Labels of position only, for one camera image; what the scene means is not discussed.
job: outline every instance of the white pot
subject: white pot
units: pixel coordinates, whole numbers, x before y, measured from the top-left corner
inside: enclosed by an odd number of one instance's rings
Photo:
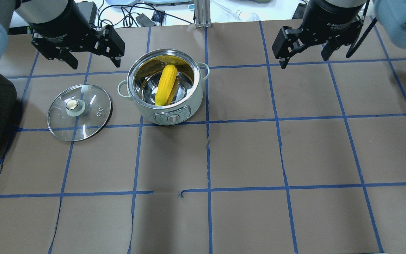
[[[155,106],[154,96],[162,70],[167,64],[178,69],[179,90],[174,101],[167,106]],[[202,77],[200,68],[208,70]],[[129,70],[126,80],[117,87],[120,96],[136,102],[142,116],[155,124],[173,125],[189,119],[200,107],[204,82],[208,79],[209,67],[196,63],[190,56],[174,49],[159,49],[137,59]],[[128,95],[120,89],[127,84]]]

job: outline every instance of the yellow corn cob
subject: yellow corn cob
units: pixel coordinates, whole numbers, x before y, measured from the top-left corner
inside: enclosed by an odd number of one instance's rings
[[[172,92],[178,70],[173,64],[166,65],[159,79],[158,91],[154,99],[156,106],[164,106]]]
[[[178,80],[176,79],[174,84],[173,84],[173,88],[172,91],[169,95],[169,98],[167,99],[167,102],[165,104],[165,106],[170,105],[170,103],[172,103],[173,97],[176,95],[176,92],[178,91]]]

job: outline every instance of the metal bracket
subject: metal bracket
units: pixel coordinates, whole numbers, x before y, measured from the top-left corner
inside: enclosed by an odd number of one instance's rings
[[[210,0],[195,0],[195,27],[210,28],[211,23]]]

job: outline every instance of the pot handle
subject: pot handle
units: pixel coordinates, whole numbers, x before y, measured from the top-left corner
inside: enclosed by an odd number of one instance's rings
[[[127,83],[128,83],[128,81],[127,81],[126,79],[124,79],[122,82],[120,82],[119,85],[117,86],[117,92],[119,93],[119,95],[120,95],[121,97],[128,98],[129,100],[132,100],[133,97],[131,97],[131,95],[129,94],[129,92],[128,92],[128,96],[122,95],[121,92],[120,92],[120,88],[122,87],[122,85],[126,85]]]
[[[205,81],[206,79],[208,79],[209,73],[210,73],[209,66],[208,66],[207,64],[205,64],[205,63],[197,63],[197,66],[200,67],[200,69],[203,68],[203,69],[207,69],[207,70],[208,70],[208,74],[206,74],[206,76],[203,77],[203,78],[201,79],[201,81]]]

